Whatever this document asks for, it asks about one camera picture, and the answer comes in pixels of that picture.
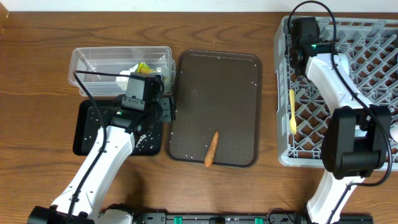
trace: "green connector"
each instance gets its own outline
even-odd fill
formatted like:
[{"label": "green connector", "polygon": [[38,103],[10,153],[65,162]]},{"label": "green connector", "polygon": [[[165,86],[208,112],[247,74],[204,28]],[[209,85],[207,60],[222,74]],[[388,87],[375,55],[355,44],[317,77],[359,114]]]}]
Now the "green connector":
[{"label": "green connector", "polygon": [[254,219],[254,224],[262,224],[263,222],[264,222],[264,220],[262,218],[255,218]]},{"label": "green connector", "polygon": [[182,217],[174,217],[174,224],[182,224]]}]

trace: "plastic bin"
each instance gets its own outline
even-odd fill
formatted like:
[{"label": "plastic bin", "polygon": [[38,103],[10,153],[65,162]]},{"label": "plastic bin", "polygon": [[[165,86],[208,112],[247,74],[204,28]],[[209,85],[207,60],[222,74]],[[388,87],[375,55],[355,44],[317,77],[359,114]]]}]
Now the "plastic bin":
[{"label": "plastic bin", "polygon": [[[145,62],[164,76],[165,95],[172,94],[175,78],[175,63],[169,47],[85,47],[72,53],[69,68],[69,83],[80,87],[74,70],[119,74],[129,70],[139,62]],[[93,96],[118,96],[125,94],[122,86],[127,82],[117,82],[115,77],[78,73],[79,79]]]},{"label": "plastic bin", "polygon": [[[297,80],[289,65],[292,46],[285,16],[274,36],[274,66],[278,84],[277,150],[285,166],[323,167],[320,148],[330,112],[316,86]],[[316,17],[323,40],[330,40],[333,24],[329,17]],[[349,76],[364,96],[375,105],[388,105],[392,123],[398,121],[398,21],[385,19],[336,18],[336,48],[349,59]],[[289,89],[295,91],[297,134],[289,129]],[[398,170],[398,143],[390,139],[393,170]]]}]

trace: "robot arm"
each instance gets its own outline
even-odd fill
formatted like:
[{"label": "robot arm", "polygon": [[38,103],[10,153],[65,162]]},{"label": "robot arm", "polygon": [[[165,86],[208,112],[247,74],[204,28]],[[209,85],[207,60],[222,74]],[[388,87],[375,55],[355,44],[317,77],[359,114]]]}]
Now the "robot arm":
[{"label": "robot arm", "polygon": [[293,52],[290,62],[296,75],[305,76],[319,89],[331,120],[321,146],[325,173],[315,195],[308,201],[306,213],[310,223],[324,224],[339,199],[344,196],[330,223],[340,219],[341,209],[355,189],[347,185],[362,183],[386,159],[386,146],[380,140],[381,129],[389,130],[391,114],[386,106],[375,106],[355,86],[348,76],[348,59],[334,54],[334,61],[344,81],[358,98],[381,121],[382,127],[368,119],[363,107],[353,99],[331,64],[331,44],[322,42],[314,17],[296,19],[292,23]]},{"label": "robot arm", "polygon": [[[124,128],[108,126],[106,129],[108,132],[108,143],[106,144],[105,151],[83,184],[72,213],[74,216],[87,215],[87,218],[94,220],[94,222],[97,221],[104,197],[114,176],[136,145],[134,135],[126,133]],[[53,201],[52,205],[57,206],[58,212],[68,213],[72,195],[75,193],[77,185],[80,183],[88,167],[97,156],[102,141],[103,130],[100,128],[95,144],[76,176],[62,194]]]},{"label": "robot arm", "polygon": [[[99,218],[98,214],[117,171],[132,153],[138,137],[154,122],[171,122],[175,119],[173,98],[161,97],[163,90],[160,74],[130,74],[126,95],[121,100],[122,106],[110,108],[103,114],[107,134],[105,150],[81,187],[72,211],[72,223],[132,223],[132,215],[124,211],[110,209]],[[35,207],[28,223],[65,223],[74,193],[97,158],[103,138],[103,129],[100,128],[90,153],[70,184],[50,208]]]}]

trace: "white wall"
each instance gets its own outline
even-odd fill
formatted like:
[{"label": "white wall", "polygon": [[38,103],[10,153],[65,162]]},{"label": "white wall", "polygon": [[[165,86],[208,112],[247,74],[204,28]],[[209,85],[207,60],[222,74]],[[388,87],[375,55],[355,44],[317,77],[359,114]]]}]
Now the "white wall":
[{"label": "white wall", "polygon": [[[9,11],[280,12],[300,0],[0,0]],[[398,12],[398,0],[321,0],[333,12]],[[306,4],[298,11],[325,11]]]}]

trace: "clear plastic container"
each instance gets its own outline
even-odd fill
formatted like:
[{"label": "clear plastic container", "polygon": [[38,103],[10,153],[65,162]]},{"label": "clear plastic container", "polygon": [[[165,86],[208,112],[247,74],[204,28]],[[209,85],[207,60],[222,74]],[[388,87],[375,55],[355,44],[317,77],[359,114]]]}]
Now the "clear plastic container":
[{"label": "clear plastic container", "polygon": [[[74,70],[120,74],[139,62],[145,62],[164,76],[165,95],[170,95],[174,84],[175,64],[169,47],[85,47],[72,53],[69,83],[80,87]],[[79,79],[93,96],[117,96],[125,94],[127,82],[117,82],[115,77],[78,73]]]}]

